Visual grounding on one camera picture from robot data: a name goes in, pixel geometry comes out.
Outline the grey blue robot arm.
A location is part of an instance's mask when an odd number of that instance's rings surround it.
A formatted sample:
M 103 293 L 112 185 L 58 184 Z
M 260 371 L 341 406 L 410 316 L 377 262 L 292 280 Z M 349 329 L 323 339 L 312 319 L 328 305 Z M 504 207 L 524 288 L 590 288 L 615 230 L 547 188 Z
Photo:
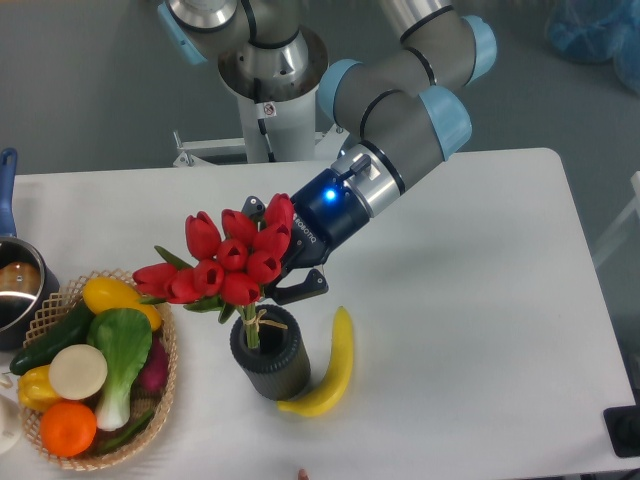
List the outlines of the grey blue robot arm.
M 399 50 L 373 65 L 330 62 L 295 1 L 164 1 L 158 14 L 183 56 L 213 62 L 234 94 L 251 163 L 308 160 L 322 111 L 351 146 L 293 197 L 283 269 L 306 279 L 265 289 L 280 305 L 323 294 L 329 255 L 470 138 L 456 90 L 486 74 L 497 44 L 490 26 L 448 1 L 381 5 Z

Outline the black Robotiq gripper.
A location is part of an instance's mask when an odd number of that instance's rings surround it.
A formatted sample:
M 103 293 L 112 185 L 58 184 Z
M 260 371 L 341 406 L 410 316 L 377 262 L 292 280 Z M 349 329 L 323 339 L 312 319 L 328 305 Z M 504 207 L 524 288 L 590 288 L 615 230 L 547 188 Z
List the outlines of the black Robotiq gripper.
M 329 255 L 363 228 L 369 212 L 345 179 L 332 169 L 325 169 L 291 198 L 294 207 L 291 241 L 283 260 L 287 276 L 297 269 L 326 263 Z M 256 226 L 264 220 L 265 204 L 256 196 L 246 198 L 241 212 Z M 311 268 L 297 284 L 281 286 L 277 277 L 264 287 L 264 297 L 277 305 L 324 295 L 329 285 L 319 268 Z

